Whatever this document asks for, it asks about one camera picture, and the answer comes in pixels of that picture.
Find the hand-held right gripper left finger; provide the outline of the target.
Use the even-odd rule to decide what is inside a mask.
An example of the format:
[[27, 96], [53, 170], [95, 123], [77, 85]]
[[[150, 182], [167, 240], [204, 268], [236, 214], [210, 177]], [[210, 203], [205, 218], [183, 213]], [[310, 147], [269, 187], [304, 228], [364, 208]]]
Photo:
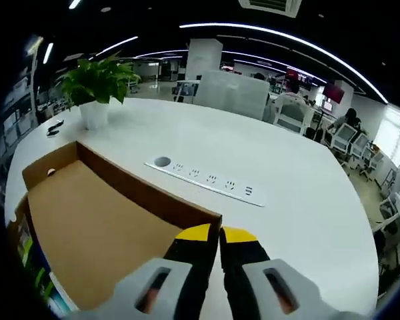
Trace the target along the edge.
[[70, 319], [199, 319], [217, 251], [211, 224], [183, 230], [162, 258], [120, 280], [100, 306]]

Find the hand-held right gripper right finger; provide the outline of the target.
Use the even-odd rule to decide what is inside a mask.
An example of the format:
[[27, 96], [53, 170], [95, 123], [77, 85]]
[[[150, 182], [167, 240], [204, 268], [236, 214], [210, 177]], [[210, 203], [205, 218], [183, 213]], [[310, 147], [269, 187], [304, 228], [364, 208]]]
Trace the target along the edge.
[[322, 300], [318, 286], [281, 259], [270, 259], [244, 229], [222, 227], [224, 288], [234, 319], [362, 319]]

